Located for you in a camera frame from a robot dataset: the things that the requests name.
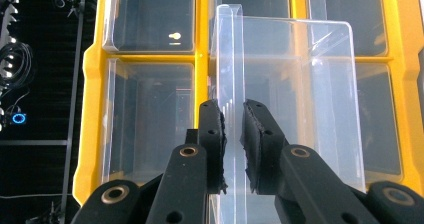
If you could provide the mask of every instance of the yellow organizer frame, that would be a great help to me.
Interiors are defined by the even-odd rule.
[[[190,55],[120,55],[102,49],[106,0],[98,0],[94,43],[84,54],[85,78],[78,167],[74,176],[73,195],[83,204],[101,184],[101,135],[104,86],[107,85],[107,59],[119,58],[128,62],[193,63],[194,106],[208,98],[208,7],[209,0],[195,0],[194,53]],[[198,108],[194,108],[194,127],[198,125]]]
[[[101,132],[108,58],[129,62],[194,63],[194,127],[197,107],[208,98],[209,0],[195,0],[195,51],[191,55],[119,55],[102,49],[105,1],[98,0],[94,44],[84,54],[84,100],[79,163],[73,195],[83,204],[101,184]],[[382,0],[388,52],[383,57],[356,57],[356,63],[386,63],[390,69],[402,163],[399,182],[424,195],[424,131],[418,95],[418,53],[424,48],[418,0]],[[290,0],[292,18],[307,18],[307,0]]]

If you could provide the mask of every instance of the yellow plastic divider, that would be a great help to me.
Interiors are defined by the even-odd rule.
[[[419,2],[382,1],[403,171],[401,184],[424,195],[424,132],[417,85],[418,53],[424,47],[424,34]]]

